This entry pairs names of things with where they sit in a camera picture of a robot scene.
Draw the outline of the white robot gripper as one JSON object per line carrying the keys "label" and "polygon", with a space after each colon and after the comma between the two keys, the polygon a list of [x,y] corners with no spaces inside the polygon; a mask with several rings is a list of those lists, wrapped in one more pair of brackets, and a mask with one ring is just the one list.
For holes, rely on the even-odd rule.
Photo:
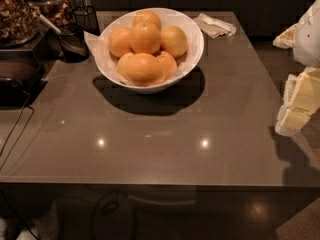
{"label": "white robot gripper", "polygon": [[273,40],[282,49],[293,47],[294,59],[306,67],[285,82],[283,104],[275,132],[291,137],[302,130],[320,108],[320,0],[315,0],[300,18]]}

